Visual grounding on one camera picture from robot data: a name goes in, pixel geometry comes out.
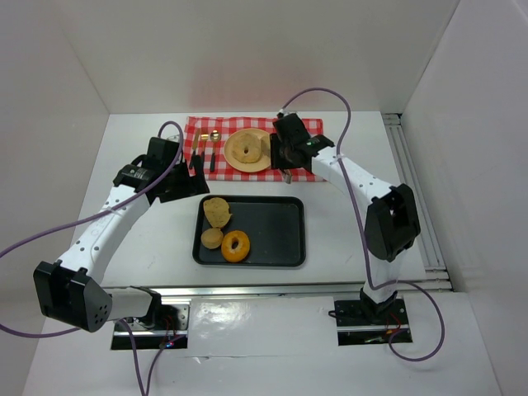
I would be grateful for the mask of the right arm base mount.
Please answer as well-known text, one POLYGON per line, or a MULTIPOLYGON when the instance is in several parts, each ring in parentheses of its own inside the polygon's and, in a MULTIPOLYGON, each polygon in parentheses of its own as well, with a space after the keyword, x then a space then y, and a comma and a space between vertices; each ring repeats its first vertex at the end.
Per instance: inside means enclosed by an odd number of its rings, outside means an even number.
POLYGON ((391 337, 393 343, 413 341, 407 307, 400 297, 376 309, 360 292, 357 299, 335 300, 328 316, 335 320, 340 347, 387 344, 391 337))

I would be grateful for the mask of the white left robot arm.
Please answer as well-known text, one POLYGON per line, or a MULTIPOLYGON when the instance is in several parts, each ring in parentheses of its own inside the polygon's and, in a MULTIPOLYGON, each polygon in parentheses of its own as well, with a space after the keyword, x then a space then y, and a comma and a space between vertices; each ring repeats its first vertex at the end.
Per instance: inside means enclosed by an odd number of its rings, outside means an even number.
POLYGON ((146 328, 159 325, 171 313, 159 293, 143 286, 108 292, 101 282, 127 233, 154 201, 208 190, 199 156, 188 163, 179 143, 152 137, 147 153, 118 171, 106 203, 77 241, 55 262, 41 262, 35 269, 41 313, 88 332, 122 318, 136 318, 146 328))

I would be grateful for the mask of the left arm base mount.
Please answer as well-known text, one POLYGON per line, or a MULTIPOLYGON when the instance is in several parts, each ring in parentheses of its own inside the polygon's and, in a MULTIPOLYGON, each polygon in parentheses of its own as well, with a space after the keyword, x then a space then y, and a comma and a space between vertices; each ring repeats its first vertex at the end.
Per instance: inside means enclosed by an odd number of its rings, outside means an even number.
POLYGON ((143 286, 107 289, 112 298, 112 351, 187 348, 190 305, 170 304, 156 290, 143 286))

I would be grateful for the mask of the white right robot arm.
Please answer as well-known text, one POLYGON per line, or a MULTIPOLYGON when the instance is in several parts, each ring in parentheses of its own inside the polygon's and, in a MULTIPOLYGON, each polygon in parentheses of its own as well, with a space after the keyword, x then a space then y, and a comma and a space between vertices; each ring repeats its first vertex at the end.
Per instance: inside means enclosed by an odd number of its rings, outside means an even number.
POLYGON ((372 323, 383 318, 394 306, 403 262, 421 232, 413 190, 380 180, 340 154, 324 135, 310 135, 295 113, 278 114, 273 127, 273 169, 283 175, 304 169, 351 199, 367 275, 355 316, 372 323))

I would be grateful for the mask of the large pale bagel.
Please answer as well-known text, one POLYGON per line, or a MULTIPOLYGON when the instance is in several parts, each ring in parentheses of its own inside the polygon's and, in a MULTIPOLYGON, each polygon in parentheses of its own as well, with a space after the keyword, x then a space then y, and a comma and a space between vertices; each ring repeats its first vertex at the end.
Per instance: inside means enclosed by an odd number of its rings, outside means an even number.
POLYGON ((262 155, 261 140, 253 132, 237 133, 229 142, 229 153, 241 163, 256 163, 262 155))

